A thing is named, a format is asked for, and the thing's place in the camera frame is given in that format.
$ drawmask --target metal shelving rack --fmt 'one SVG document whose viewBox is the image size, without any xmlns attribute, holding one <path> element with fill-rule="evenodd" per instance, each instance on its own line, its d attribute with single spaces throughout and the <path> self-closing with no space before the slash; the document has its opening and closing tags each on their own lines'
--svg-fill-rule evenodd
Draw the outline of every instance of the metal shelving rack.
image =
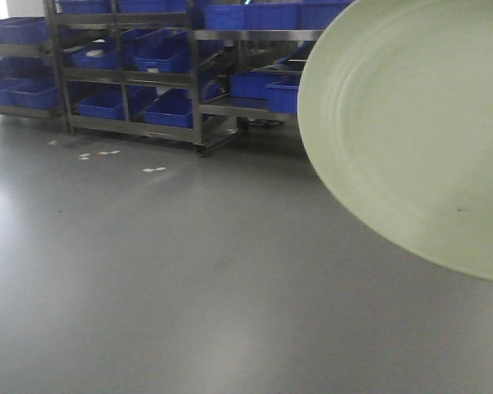
<svg viewBox="0 0 493 394">
<path fill-rule="evenodd" d="M 67 121 L 72 130 L 79 128 L 111 131 L 128 135 L 142 135 L 166 140 L 178 140 L 193 143 L 199 155 L 205 155 L 210 150 L 216 149 L 236 137 L 236 133 L 228 133 L 225 136 L 215 138 L 214 133 L 227 118 L 219 114 L 213 115 L 208 121 L 203 121 L 200 111 L 200 87 L 199 87 L 199 59 L 198 42 L 192 34 L 190 36 L 192 69 L 188 74 L 149 73 L 127 70 L 93 70 L 65 67 L 62 51 L 73 45 L 87 44 L 91 41 L 84 39 L 66 43 L 62 40 L 59 31 L 61 29 L 84 30 L 88 34 L 97 34 L 104 37 L 113 36 L 117 42 L 117 50 L 123 64 L 122 32 L 126 29 L 160 29 L 160 28 L 192 28 L 192 21 L 196 10 L 194 0 L 187 0 L 187 12 L 168 13 L 141 13 L 124 14 L 117 12 L 117 1 L 111 0 L 110 14 L 66 15 L 58 13 L 55 0 L 44 0 L 46 17 L 55 43 L 55 55 L 57 58 L 58 75 L 64 95 L 67 112 Z M 110 120 L 97 117 L 83 117 L 76 114 L 73 102 L 67 89 L 67 82 L 84 81 L 100 84 L 120 85 L 126 120 Z M 131 117 L 128 105 L 127 89 L 130 85 L 142 86 L 169 86 L 172 88 L 184 88 L 191 91 L 193 101 L 193 128 L 181 128 L 160 126 L 139 121 L 139 117 Z"/>
<path fill-rule="evenodd" d="M 317 41 L 323 30 L 197 30 L 192 32 L 194 40 L 226 39 L 239 47 L 238 64 L 240 69 L 246 58 L 241 55 L 245 41 Z M 278 74 L 301 74 L 299 71 L 271 71 Z M 202 103 L 199 111 L 212 115 L 236 117 L 237 127 L 248 131 L 247 119 L 265 119 L 268 121 L 295 121 L 295 114 L 271 112 L 267 100 L 234 98 L 223 96 L 208 103 Z"/>
<path fill-rule="evenodd" d="M 51 57 L 53 55 L 53 41 L 48 40 L 41 44 L 0 44 L 0 56 L 16 57 Z M 62 115 L 62 107 L 49 110 L 13 107 L 0 105 L 0 115 L 14 117 L 31 117 L 35 119 L 54 119 Z"/>
</svg>

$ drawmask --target shelf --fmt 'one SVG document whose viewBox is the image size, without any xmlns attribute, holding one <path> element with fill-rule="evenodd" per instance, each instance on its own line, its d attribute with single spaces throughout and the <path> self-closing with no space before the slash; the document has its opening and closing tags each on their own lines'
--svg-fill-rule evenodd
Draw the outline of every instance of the shelf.
<svg viewBox="0 0 493 394">
<path fill-rule="evenodd" d="M 121 70 L 97 70 L 89 68 L 65 67 L 63 76 L 66 80 L 77 80 L 82 82 L 96 82 L 102 84 L 129 85 L 167 85 L 173 87 L 189 87 L 191 76 L 189 74 L 155 74 L 141 71 Z"/>
<path fill-rule="evenodd" d="M 109 36 L 107 30 L 85 30 L 79 34 L 68 35 L 60 38 L 62 48 L 79 47 L 96 39 L 106 39 Z"/>
<path fill-rule="evenodd" d="M 0 105 L 0 115 L 8 115 L 14 117 L 32 117 L 35 119 L 54 119 L 55 117 L 59 117 L 61 114 L 61 108 L 53 108 L 47 111 L 43 111 L 33 108 Z"/>
<path fill-rule="evenodd" d="M 323 30 L 196 30 L 196 39 L 233 41 L 316 41 Z"/>
<path fill-rule="evenodd" d="M 142 71 L 123 71 L 122 78 L 130 85 L 167 85 L 173 87 L 189 87 L 190 74 L 160 74 Z"/>
<path fill-rule="evenodd" d="M 108 29 L 115 24 L 121 28 L 139 27 L 181 27 L 187 25 L 187 12 L 163 12 L 141 14 L 55 14 L 57 25 L 70 29 L 97 30 Z"/>
<path fill-rule="evenodd" d="M 113 14 L 55 14 L 50 17 L 57 25 L 70 29 L 108 29 L 115 24 Z"/>
<path fill-rule="evenodd" d="M 51 51 L 51 41 L 41 44 L 0 44 L 0 56 L 43 57 Z"/>
<path fill-rule="evenodd" d="M 200 111 L 209 115 L 248 117 L 253 119 L 265 119 L 268 121 L 291 121 L 296 119 L 296 114 L 271 112 L 269 111 L 269 103 L 267 100 L 256 100 L 253 98 L 225 96 L 201 104 Z"/>
<path fill-rule="evenodd" d="M 186 12 L 117 14 L 117 23 L 122 28 L 131 27 L 182 27 L 187 25 Z"/>
<path fill-rule="evenodd" d="M 97 82 L 100 84 L 120 84 L 122 82 L 122 72 L 119 70 L 64 67 L 62 76 L 65 80 L 80 82 Z"/>
<path fill-rule="evenodd" d="M 69 121 L 72 127 L 111 131 L 118 134 L 141 135 L 151 138 L 162 138 L 185 142 L 196 142 L 196 133 L 193 129 L 181 127 L 159 126 L 135 121 L 117 121 L 98 117 L 82 117 L 70 115 Z"/>
</svg>

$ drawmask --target gray floor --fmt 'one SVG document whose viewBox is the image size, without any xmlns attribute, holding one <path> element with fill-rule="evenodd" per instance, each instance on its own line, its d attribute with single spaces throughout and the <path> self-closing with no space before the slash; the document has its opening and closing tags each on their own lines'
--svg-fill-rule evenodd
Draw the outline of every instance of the gray floor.
<svg viewBox="0 0 493 394">
<path fill-rule="evenodd" d="M 45 393 L 491 394 L 493 283 L 364 227 L 296 131 L 198 159 L 0 117 L 0 394 Z"/>
</svg>

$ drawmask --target wall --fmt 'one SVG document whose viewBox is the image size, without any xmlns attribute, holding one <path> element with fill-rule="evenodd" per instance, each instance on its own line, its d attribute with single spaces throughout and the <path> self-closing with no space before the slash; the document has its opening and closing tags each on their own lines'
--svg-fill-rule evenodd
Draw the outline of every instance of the wall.
<svg viewBox="0 0 493 394">
<path fill-rule="evenodd" d="M 43 0 L 7 0 L 9 16 L 44 16 Z"/>
</svg>

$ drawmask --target pale green plate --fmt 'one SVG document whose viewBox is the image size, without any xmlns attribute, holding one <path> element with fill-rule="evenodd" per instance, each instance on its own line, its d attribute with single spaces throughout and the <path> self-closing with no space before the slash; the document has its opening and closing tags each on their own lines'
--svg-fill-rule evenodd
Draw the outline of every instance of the pale green plate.
<svg viewBox="0 0 493 394">
<path fill-rule="evenodd" d="M 359 0 L 299 93 L 311 161 L 358 218 L 493 280 L 493 0 Z"/>
</svg>

